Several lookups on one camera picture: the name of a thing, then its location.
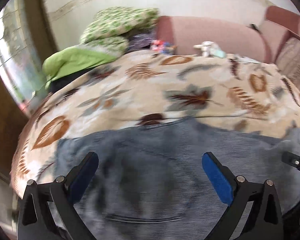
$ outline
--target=pink sofa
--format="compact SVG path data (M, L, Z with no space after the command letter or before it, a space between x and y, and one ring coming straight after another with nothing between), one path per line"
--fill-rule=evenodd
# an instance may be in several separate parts
M179 55L201 53L193 46L214 41L226 53L275 63L290 37L300 39L300 15L270 6L259 30L261 33L241 24L211 18L161 16L157 38L176 45Z

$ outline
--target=beige blanket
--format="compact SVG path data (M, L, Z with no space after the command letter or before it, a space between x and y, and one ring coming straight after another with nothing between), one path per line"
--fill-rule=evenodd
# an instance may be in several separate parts
M300 127L300 93L276 65L231 58L142 50L79 77L48 96L25 126L13 159L12 187L22 197L28 179L53 181L44 171L54 165L61 138L189 114L211 126L276 138Z

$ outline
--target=window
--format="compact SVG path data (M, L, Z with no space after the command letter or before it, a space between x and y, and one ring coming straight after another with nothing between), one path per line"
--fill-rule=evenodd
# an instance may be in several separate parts
M0 77L28 116L47 96L47 80L28 30L23 0L10 0L0 12Z

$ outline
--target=screw head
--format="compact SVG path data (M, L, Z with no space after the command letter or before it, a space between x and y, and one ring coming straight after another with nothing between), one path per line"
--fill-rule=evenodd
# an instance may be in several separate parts
M237 181L238 182L244 182L245 181L245 178L243 176L237 176Z
M32 185L33 183L34 183L34 180L33 180L33 179L29 179L29 180L27 181L27 185L28 185L28 186Z
M65 177L64 176L58 176L57 178L56 178L56 181L57 182L63 182L65 180Z
M267 184L268 184L269 186L273 186L274 183L273 183L272 180L268 179L268 180L267 180Z

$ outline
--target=blue gripper pad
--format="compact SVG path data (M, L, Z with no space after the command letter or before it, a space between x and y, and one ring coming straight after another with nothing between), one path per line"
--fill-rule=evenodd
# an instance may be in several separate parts
M98 169L98 165L98 155L93 152L88 161L81 167L74 181L69 186L70 195L68 196L68 201L71 204L78 203L81 200L86 188Z
M233 189L229 181L207 153L202 156L202 167L221 202L230 206L233 200Z

